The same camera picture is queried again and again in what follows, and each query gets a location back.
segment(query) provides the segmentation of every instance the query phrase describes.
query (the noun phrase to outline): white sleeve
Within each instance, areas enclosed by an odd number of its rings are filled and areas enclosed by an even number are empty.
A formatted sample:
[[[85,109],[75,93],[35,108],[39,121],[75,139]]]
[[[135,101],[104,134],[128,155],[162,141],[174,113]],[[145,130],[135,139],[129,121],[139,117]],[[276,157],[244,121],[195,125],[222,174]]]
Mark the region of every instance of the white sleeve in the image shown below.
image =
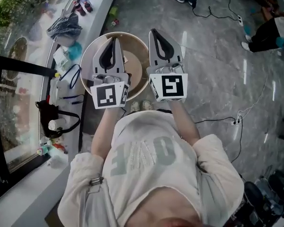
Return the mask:
[[[71,162],[71,171],[64,195],[58,207],[58,216],[65,227],[77,227],[80,193],[89,187],[92,178],[102,172],[104,160],[90,153],[77,154]]]
[[[211,134],[198,140],[193,149],[199,166],[217,181],[227,209],[232,214],[242,201],[244,183],[229,161],[221,140]]]

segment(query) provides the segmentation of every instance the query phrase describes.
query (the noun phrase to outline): window frame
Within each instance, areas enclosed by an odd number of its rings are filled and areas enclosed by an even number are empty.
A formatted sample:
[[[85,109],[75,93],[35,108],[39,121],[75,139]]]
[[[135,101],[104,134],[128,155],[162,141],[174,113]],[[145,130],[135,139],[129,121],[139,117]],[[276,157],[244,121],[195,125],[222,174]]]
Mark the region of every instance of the window frame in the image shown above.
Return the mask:
[[[36,74],[44,77],[49,77],[49,79],[53,78],[56,73],[56,70],[53,70],[51,68],[37,66],[24,61],[18,61],[15,59],[0,56],[0,80],[2,70],[13,70],[29,74]],[[26,177],[30,172],[46,162],[49,158],[49,154],[45,154],[44,156],[36,156],[10,173],[5,160],[0,133],[0,197],[13,186],[15,186],[24,177]]]

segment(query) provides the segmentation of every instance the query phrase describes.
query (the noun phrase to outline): power strip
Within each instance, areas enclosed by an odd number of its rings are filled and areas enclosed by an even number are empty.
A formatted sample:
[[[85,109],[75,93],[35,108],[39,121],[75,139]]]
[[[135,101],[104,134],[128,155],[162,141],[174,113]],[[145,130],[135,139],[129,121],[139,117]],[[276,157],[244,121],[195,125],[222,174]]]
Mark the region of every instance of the power strip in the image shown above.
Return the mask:
[[[243,27],[243,19],[241,16],[238,15],[238,23],[239,23],[239,26]]]

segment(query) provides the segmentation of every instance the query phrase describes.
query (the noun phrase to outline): marble floor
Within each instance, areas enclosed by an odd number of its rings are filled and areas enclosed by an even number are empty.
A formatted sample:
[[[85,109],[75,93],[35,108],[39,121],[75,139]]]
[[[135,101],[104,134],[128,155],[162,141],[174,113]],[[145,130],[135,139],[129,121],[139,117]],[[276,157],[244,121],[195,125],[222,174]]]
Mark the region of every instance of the marble floor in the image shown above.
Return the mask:
[[[198,0],[196,14],[207,15],[211,6],[216,16],[235,16],[228,10],[229,0]],[[106,32],[132,33],[148,43],[150,29],[161,29],[181,46],[189,85],[185,106],[195,121],[237,117],[242,112],[242,151],[233,165],[246,180],[254,181],[284,166],[284,140],[278,139],[284,117],[284,55],[277,51],[250,53],[242,49],[244,29],[237,21],[196,17],[188,3],[174,0],[115,0],[120,24]],[[231,0],[231,8],[243,23],[257,28],[250,11],[259,10],[253,0]],[[149,86],[136,98],[152,101],[155,108],[168,108],[157,103]],[[92,107],[88,99],[87,108]],[[100,118],[92,110],[85,114],[84,132],[92,134]],[[233,160],[240,149],[241,123],[232,120],[204,122],[197,127],[201,136],[216,134]]]

